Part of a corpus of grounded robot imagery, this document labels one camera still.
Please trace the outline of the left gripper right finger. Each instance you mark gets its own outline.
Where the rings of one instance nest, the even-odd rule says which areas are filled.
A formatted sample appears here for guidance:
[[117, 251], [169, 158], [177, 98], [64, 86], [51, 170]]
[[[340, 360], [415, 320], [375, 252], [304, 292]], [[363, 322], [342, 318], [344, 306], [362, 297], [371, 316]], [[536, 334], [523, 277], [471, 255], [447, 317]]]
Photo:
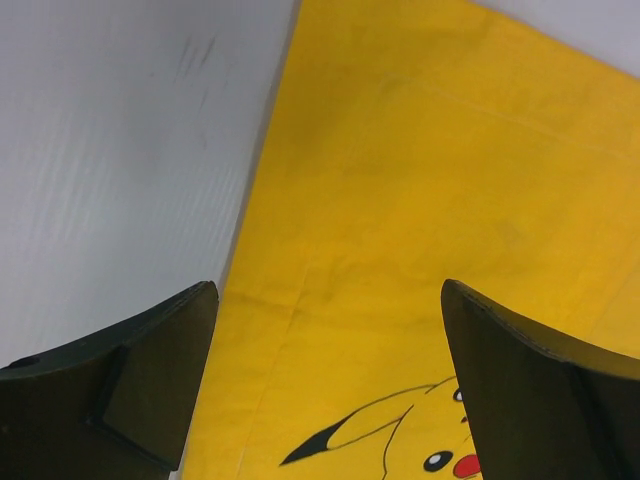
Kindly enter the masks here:
[[639, 361], [448, 279], [441, 309], [487, 479], [636, 479]]

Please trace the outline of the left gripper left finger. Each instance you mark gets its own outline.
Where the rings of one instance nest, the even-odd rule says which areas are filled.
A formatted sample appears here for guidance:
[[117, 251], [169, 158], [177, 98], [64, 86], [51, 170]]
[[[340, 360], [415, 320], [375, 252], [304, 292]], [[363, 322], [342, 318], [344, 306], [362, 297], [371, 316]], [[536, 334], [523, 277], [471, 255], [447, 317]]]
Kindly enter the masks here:
[[219, 306], [199, 282], [1, 370], [4, 479], [167, 479], [179, 469]]

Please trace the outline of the yellow Pikachu placemat cloth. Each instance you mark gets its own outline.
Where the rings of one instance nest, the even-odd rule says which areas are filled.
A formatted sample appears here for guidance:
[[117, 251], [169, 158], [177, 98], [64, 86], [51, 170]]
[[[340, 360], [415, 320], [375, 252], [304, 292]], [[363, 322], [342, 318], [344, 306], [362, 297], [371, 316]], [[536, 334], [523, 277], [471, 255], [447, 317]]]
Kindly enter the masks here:
[[639, 350], [639, 81], [468, 1], [302, 4], [187, 479], [477, 479], [440, 292]]

